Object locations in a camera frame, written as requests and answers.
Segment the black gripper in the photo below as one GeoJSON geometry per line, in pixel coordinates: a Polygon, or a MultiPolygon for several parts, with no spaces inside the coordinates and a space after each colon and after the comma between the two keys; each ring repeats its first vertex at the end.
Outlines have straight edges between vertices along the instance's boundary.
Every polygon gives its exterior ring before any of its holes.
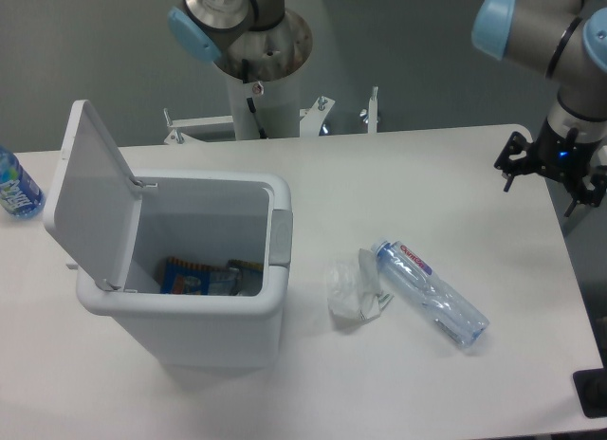
{"type": "Polygon", "coordinates": [[[601,146],[601,122],[547,117],[532,147],[523,134],[513,132],[495,160],[494,168],[506,180],[505,192],[517,176],[530,173],[562,183],[571,196],[564,212],[564,216],[569,217],[577,206],[597,208],[604,198],[606,166],[591,166],[591,159],[601,146]]]}

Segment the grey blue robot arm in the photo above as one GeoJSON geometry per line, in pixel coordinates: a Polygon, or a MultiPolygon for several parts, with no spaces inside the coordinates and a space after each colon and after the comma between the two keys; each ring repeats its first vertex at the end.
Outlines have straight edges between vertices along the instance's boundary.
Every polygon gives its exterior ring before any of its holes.
{"type": "Polygon", "coordinates": [[[606,193],[606,166],[591,163],[606,143],[606,10],[582,18],[589,1],[485,0],[471,32],[478,50],[558,84],[536,139],[513,132],[494,166],[508,183],[538,174],[562,184],[567,214],[606,193]]]}

